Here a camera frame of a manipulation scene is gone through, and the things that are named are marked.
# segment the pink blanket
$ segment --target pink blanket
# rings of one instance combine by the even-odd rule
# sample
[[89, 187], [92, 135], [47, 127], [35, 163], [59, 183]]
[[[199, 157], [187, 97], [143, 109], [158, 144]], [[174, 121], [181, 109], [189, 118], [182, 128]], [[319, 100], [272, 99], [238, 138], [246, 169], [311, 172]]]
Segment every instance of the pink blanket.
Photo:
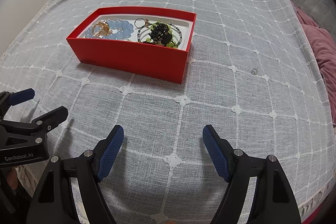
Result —
[[319, 28], [300, 8], [295, 8], [327, 87], [331, 116], [336, 123], [336, 44], [327, 30]]

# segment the white grid pattern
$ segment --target white grid pattern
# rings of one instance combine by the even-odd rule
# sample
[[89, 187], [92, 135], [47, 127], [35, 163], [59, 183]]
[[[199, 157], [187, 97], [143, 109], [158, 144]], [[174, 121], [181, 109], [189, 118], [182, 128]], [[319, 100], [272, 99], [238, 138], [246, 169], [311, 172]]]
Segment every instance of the white grid pattern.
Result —
[[[250, 155], [276, 154], [299, 206], [305, 205], [331, 181], [335, 168], [326, 90], [289, 1], [238, 1], [49, 1], [0, 62], [2, 89], [36, 89], [36, 99], [11, 108], [8, 117], [25, 120], [66, 106], [68, 121], [48, 135], [51, 148], [63, 158], [93, 148], [113, 125], [121, 124], [125, 142], [113, 172], [101, 185], [118, 223], [123, 223], [121, 217], [118, 219], [121, 212], [145, 217], [146, 223], [150, 218], [157, 222], [210, 221], [225, 184], [199, 141], [207, 123]], [[78, 64], [64, 38], [90, 11], [114, 5], [155, 5], [197, 13], [192, 49], [196, 62], [188, 65], [184, 84]], [[269, 70], [272, 67], [279, 69], [278, 73]], [[250, 73], [254, 68], [257, 75]], [[246, 100], [254, 87], [257, 99]], [[178, 104], [181, 95], [184, 99]], [[239, 105], [240, 113], [233, 112], [234, 105]], [[304, 111], [298, 115], [300, 108]], [[296, 132], [295, 140], [288, 132]], [[313, 138], [317, 134], [316, 145]], [[307, 146], [304, 142], [301, 145], [305, 138], [309, 139]], [[291, 141], [295, 147], [287, 148]], [[308, 159], [307, 166], [300, 159]], [[211, 187], [216, 191], [210, 194], [207, 189]], [[249, 192], [242, 222], [248, 216], [252, 196]]]

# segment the bedspread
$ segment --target bedspread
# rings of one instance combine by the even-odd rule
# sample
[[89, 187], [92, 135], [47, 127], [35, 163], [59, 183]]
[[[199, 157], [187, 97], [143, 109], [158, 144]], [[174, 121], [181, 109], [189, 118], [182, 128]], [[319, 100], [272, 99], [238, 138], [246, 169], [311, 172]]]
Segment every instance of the bedspread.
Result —
[[[197, 13], [182, 85], [78, 61], [67, 35], [98, 7], [116, 5]], [[250, 156], [276, 155], [302, 219], [334, 183], [328, 96], [289, 0], [50, 0], [0, 61], [0, 90], [25, 88], [35, 89], [35, 99], [11, 108], [7, 119], [69, 110], [48, 134], [51, 155], [78, 156], [123, 126], [123, 146], [100, 183], [118, 224], [210, 222], [226, 183], [203, 144], [206, 124]], [[27, 174], [37, 180], [45, 164]], [[251, 179], [240, 223], [254, 186]], [[85, 222], [76, 180], [73, 192]]]

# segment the silver bolt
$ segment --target silver bolt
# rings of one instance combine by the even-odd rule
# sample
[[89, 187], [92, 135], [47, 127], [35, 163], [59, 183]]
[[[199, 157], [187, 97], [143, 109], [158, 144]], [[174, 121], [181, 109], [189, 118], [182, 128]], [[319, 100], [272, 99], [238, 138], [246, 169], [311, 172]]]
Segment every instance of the silver bolt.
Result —
[[90, 157], [92, 154], [93, 154], [93, 151], [92, 151], [92, 150], [86, 150], [86, 151], [84, 152], [84, 156], [86, 156], [86, 157]]
[[56, 162], [56, 161], [58, 161], [58, 157], [57, 156], [53, 156], [50, 161], [51, 162]]
[[240, 149], [235, 149], [233, 153], [235, 153], [236, 156], [241, 156], [243, 154], [242, 150]]
[[268, 159], [269, 159], [270, 161], [277, 161], [277, 157], [274, 156], [274, 155], [269, 155], [269, 156], [268, 156]]
[[42, 142], [42, 138], [40, 138], [40, 137], [36, 138], [36, 139], [35, 139], [35, 142], [36, 142], [36, 143], [41, 143], [41, 142]]

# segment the gray blanket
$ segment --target gray blanket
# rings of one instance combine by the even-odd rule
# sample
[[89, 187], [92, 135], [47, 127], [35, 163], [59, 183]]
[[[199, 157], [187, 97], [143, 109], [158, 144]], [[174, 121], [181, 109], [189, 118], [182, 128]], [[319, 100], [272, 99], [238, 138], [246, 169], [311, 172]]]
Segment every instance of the gray blanket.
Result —
[[[78, 61], [67, 35], [98, 7], [116, 5], [197, 13], [182, 85]], [[171, 69], [174, 60], [153, 65]], [[68, 121], [48, 134], [51, 155], [78, 156], [115, 124], [123, 126], [124, 144], [100, 183], [118, 224], [210, 222], [227, 184], [201, 139], [206, 124], [248, 155], [276, 155], [302, 218], [333, 183], [327, 92], [289, 0], [50, 0], [0, 66], [0, 90], [36, 91], [7, 119], [68, 108]], [[38, 178], [44, 166], [28, 168]], [[251, 179], [240, 223], [254, 186]], [[85, 222], [76, 181], [73, 189]]]

